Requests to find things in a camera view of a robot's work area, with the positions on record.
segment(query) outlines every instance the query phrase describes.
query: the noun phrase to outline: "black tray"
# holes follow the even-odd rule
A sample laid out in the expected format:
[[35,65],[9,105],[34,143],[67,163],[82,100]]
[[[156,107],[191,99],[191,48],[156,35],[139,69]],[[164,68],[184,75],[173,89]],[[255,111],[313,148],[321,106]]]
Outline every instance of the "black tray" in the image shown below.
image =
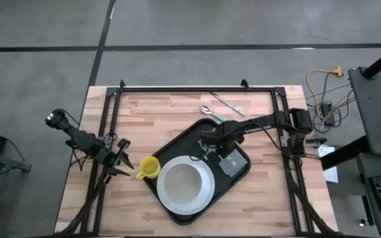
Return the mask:
[[[210,203],[200,212],[192,215],[179,215],[171,212],[166,207],[165,211],[169,214],[170,218],[179,225],[188,225],[194,222],[199,216],[201,216],[211,205],[213,205],[219,198],[221,198],[229,189],[231,189],[237,182],[239,182],[250,170],[251,162],[245,152],[239,147],[236,146],[238,152],[247,160],[247,164],[242,168],[234,177],[229,177],[223,173],[223,170],[220,168],[218,163],[215,163],[211,160],[203,159],[205,151],[197,143],[199,139],[199,132],[211,130],[215,128],[217,122],[204,118],[195,122],[192,126],[178,135],[175,139],[171,140],[167,145],[162,147],[159,151],[155,152],[152,156],[156,157],[161,164],[161,168],[169,162],[171,159],[174,159],[182,155],[191,155],[202,159],[211,169],[212,174],[214,175],[216,188],[214,189],[214,195]],[[154,196],[159,200],[157,194],[157,179],[144,179],[146,184],[149,186]]]

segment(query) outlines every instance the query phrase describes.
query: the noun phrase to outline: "yellow cable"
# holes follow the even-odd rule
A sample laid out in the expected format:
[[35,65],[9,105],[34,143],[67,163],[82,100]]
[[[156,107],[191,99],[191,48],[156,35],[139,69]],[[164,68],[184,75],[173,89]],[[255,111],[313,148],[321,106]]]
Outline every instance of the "yellow cable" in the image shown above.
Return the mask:
[[310,89],[311,93],[312,93],[312,96],[314,97],[314,100],[316,102],[316,112],[317,112],[317,116],[322,119],[322,120],[325,120],[325,118],[321,115],[321,113],[319,113],[319,105],[318,105],[318,100],[317,100],[317,97],[316,97],[316,94],[314,93],[314,90],[312,89],[311,87],[311,83],[310,83],[310,75],[312,72],[324,72],[324,73],[333,73],[333,74],[336,74],[337,76],[339,77],[342,77],[343,74],[342,74],[342,69],[338,66],[336,67],[336,69],[332,69],[332,70],[328,70],[328,69],[312,69],[308,72],[307,74],[307,85],[308,85],[308,88]]

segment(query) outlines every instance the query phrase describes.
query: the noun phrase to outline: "cup handle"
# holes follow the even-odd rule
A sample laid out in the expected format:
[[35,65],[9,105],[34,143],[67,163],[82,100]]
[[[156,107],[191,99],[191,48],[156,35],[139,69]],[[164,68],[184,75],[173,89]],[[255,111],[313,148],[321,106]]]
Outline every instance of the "cup handle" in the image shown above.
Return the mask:
[[138,174],[136,175],[136,178],[139,179],[139,180],[142,180],[142,179],[145,178],[145,175],[144,175],[143,173],[138,173]]

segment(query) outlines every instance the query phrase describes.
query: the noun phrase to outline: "wooden table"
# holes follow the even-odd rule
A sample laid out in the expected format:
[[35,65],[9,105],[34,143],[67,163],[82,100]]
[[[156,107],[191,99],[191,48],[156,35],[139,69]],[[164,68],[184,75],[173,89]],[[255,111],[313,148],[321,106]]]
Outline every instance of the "wooden table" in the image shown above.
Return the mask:
[[[285,87],[289,108],[306,108],[302,87]],[[89,89],[81,130],[97,134],[105,91],[106,87]],[[121,94],[116,133],[119,138],[132,142],[126,152],[137,169],[132,170],[121,165],[120,168],[132,176],[113,177],[107,185],[100,235],[294,235],[281,154],[265,133],[246,135],[241,148],[251,158],[250,172],[190,225],[174,223],[145,182],[134,177],[142,158],[157,151],[198,119],[206,117],[200,111],[202,105],[228,120],[247,120],[273,113],[269,93],[219,95],[242,108],[246,117],[240,116],[209,93]],[[110,124],[113,104],[110,103],[105,132]],[[278,141],[276,130],[269,132]],[[303,160],[308,198],[328,226],[337,231],[321,163],[316,159]],[[85,202],[91,164],[92,161],[87,161],[83,172],[79,171],[77,164],[69,170],[56,231],[65,228]],[[298,210],[301,223],[305,227],[300,204]]]

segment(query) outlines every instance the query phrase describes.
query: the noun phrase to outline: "concrete floor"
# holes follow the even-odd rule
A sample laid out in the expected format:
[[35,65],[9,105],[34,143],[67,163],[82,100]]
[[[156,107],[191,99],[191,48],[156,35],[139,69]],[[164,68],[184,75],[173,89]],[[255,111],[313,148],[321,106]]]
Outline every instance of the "concrete floor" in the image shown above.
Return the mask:
[[[97,46],[109,0],[0,0],[0,47]],[[107,46],[169,44],[381,43],[381,1],[375,0],[117,0]],[[346,72],[368,66],[381,48],[333,50],[216,50],[104,52],[96,85],[303,85],[310,69]],[[71,151],[67,136],[44,118],[64,108],[79,118],[95,52],[0,52],[0,134],[12,139],[32,172],[13,172],[0,204],[0,236],[50,234]],[[312,75],[316,92],[325,75]],[[328,88],[347,84],[330,77]],[[350,91],[326,95],[337,102]],[[333,145],[364,135],[355,103],[340,128],[322,135]],[[339,230],[362,228],[357,198],[331,193]]]

